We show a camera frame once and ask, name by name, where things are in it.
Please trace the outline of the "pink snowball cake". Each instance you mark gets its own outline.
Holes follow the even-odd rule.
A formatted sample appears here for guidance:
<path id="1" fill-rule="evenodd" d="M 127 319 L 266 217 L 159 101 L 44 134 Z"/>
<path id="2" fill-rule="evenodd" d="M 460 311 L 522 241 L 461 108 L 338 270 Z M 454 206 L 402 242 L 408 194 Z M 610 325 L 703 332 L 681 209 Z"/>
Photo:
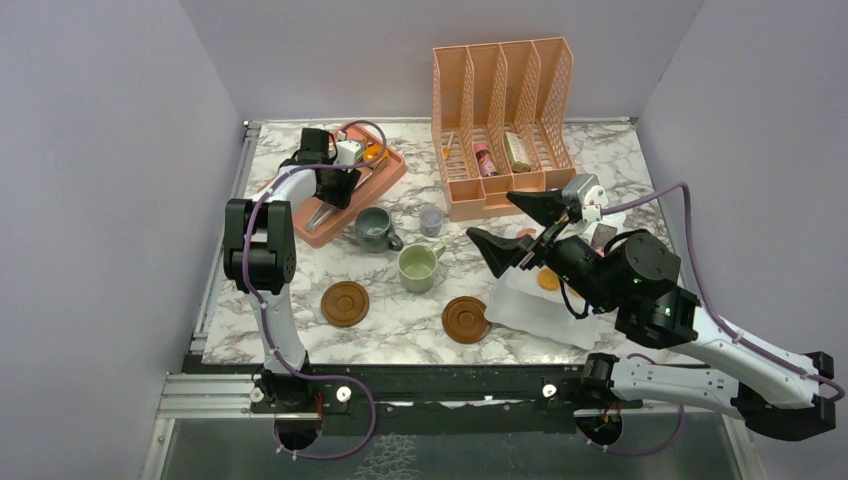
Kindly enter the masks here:
<path id="1" fill-rule="evenodd" d="M 523 238 L 523 237 L 528 237 L 530 239 L 534 239 L 535 236 L 536 236 L 536 229 L 535 228 L 524 228 L 524 229 L 520 230 L 519 232 L 517 232 L 516 235 L 515 235 L 515 237 L 517 239 L 520 239 L 520 238 Z"/>

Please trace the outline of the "orange glazed donut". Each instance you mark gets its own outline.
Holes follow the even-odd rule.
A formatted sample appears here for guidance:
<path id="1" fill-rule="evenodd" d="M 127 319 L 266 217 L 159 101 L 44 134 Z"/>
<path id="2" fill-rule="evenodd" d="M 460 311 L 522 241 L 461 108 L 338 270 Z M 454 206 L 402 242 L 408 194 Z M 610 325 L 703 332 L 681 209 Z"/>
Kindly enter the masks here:
<path id="1" fill-rule="evenodd" d="M 388 150 L 383 145 L 370 145 L 366 148 L 363 161 L 369 168 L 377 168 L 389 156 Z"/>

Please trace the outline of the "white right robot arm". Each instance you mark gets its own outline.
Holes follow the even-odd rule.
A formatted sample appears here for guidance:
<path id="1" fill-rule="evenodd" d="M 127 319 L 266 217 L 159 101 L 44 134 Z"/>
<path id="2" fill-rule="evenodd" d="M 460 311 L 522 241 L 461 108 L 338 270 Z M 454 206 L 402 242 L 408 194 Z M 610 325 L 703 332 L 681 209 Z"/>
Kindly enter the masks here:
<path id="1" fill-rule="evenodd" d="M 646 348 L 700 360 L 702 367 L 655 365 L 642 357 L 588 357 L 572 394 L 581 405 L 618 406 L 659 400 L 697 406 L 742 420 L 777 440 L 801 441 L 833 430 L 833 360 L 822 352 L 799 355 L 747 334 L 717 314 L 705 293 L 679 286 L 681 260 L 646 230 L 623 232 L 602 250 L 573 230 L 615 213 L 598 179 L 581 174 L 564 188 L 511 191 L 510 203 L 539 226 L 535 236 L 507 239 L 471 227 L 467 236 L 492 274 L 546 267 L 562 288 L 579 294 L 596 313 L 614 312 L 615 327 Z"/>

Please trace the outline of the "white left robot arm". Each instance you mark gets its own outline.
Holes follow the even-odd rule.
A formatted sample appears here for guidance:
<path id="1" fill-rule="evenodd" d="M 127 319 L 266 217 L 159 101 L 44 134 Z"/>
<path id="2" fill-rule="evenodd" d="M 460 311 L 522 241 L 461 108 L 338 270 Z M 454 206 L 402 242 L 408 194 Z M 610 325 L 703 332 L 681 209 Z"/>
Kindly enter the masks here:
<path id="1" fill-rule="evenodd" d="M 293 213 L 325 185 L 321 179 L 324 172 L 346 176 L 343 187 L 330 191 L 342 193 L 351 201 L 352 181 L 369 166 L 285 163 L 255 195 L 234 198 L 226 204 L 224 272 L 250 299 L 265 350 L 265 368 L 284 375 L 275 393 L 290 410 L 310 405 L 315 387 L 311 380 L 318 378 L 303 371 L 308 354 L 299 338 L 291 304 L 290 283 L 297 263 Z"/>

